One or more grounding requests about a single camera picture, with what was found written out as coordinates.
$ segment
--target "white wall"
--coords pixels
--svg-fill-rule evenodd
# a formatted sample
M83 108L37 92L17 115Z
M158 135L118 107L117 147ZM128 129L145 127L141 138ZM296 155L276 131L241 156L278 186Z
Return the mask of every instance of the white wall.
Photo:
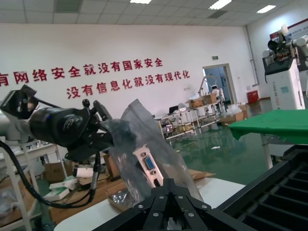
M62 107L81 108L81 98L67 99L66 89L93 85L91 102L100 101L113 117L120 117L129 103L138 98L155 115L168 112L170 106L185 102L197 92L203 77L203 66L229 63L236 97L247 102L246 86L255 84L249 62L249 49L243 27L212 26L116 26L116 25L0 25L0 72L9 74L10 85L0 87L0 99L9 90L19 89L13 72L27 71L29 85L38 91L41 99ZM218 55L218 61L212 56ZM163 67L143 68L98 74L98 63L124 60L160 58ZM86 76L83 65L94 64L97 74ZM54 80L51 69L63 67L67 72L74 65L82 76ZM34 82L33 69L45 69L47 82ZM189 79L124 90L123 79L187 70ZM117 80L122 88L116 92L99 94L98 82Z
M270 34L281 29L283 24L291 26L308 18L308 0L295 0L268 16L248 25L248 31L256 61L257 74L260 79L260 98L269 97L269 89L264 80L262 52L267 49ZM301 73L302 88L306 89L307 76Z

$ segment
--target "reflective floor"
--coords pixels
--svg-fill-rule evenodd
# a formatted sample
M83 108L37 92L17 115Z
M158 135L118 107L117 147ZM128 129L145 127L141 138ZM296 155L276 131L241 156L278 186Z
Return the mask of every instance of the reflective floor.
M271 110L270 100L262 100L250 105L249 116ZM248 184L266 171L259 134L250 133L237 141L227 127L214 125L197 136L172 141L172 146L188 168L216 173L222 180Z

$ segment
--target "white robot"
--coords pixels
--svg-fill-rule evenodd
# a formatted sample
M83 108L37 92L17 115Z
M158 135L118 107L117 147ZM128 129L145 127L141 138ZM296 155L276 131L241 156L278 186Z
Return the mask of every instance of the white robot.
M308 36L287 41L286 25L279 31L278 41L270 40L263 52L265 80L270 85L270 100L273 109L305 109L300 85L298 50L305 56L308 66Z
M215 84L214 85L210 85L209 83L208 83L208 81L207 81L207 79L209 79L209 78L213 78L214 80L215 80ZM209 75L209 76L204 76L203 77L203 79L202 79L202 83L201 83L201 86L200 86L200 89L199 89L199 91L198 91L198 93L199 93L199 95L201 96L202 94L202 90L204 89L203 88L203 84L204 84L204 82L206 82L207 83L207 85L209 86L209 93L208 94L216 94L216 99L217 99L217 101L218 101L218 103L219 103L219 105L220 105L220 108L221 108L221 112L224 112L224 109L225 109L225 107L224 107L224 103L225 103L225 94L223 93L223 89L222 88L220 88L220 89L218 89L218 86L217 86L217 77L214 77L214 76L211 76L211 75Z

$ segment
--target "doorway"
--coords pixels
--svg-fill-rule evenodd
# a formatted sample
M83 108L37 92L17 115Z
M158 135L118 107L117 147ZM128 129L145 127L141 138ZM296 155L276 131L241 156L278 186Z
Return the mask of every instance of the doorway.
M218 89L223 89L225 96L225 104L236 102L234 91L232 90L233 82L231 79L231 72L229 64L221 64L214 66L203 67L203 74L208 77L204 82L203 89L210 92L211 86L217 85Z

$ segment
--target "fluorescent light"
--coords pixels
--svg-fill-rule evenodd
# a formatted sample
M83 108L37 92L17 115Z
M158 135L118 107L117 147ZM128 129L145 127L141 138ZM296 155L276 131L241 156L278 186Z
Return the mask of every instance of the fluorescent light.
M130 3L142 3L142 4L149 4L152 0L130 0Z
M214 3L212 6L210 6L210 10L219 10L222 7L228 5L232 0L219 0L216 3Z
M276 6L272 6L272 5L268 5L264 8L262 8L261 10L259 10L257 13L266 13L267 11L270 11L272 9L274 9Z

